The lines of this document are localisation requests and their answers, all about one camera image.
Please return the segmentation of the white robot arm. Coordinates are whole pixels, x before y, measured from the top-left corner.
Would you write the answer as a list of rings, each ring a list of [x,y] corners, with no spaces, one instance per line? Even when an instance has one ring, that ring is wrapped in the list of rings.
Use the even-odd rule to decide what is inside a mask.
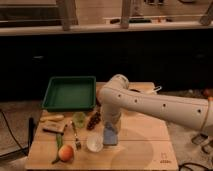
[[[129,89],[129,80],[114,75],[99,90],[105,123],[115,126],[120,109],[143,113],[213,136],[213,100],[147,94]]]

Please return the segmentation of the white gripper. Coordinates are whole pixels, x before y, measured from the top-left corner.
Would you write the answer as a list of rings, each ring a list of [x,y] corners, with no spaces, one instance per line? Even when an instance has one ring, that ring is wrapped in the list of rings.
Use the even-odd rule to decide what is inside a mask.
[[[117,134],[121,127],[121,109],[114,105],[103,105],[101,115],[104,127]]]

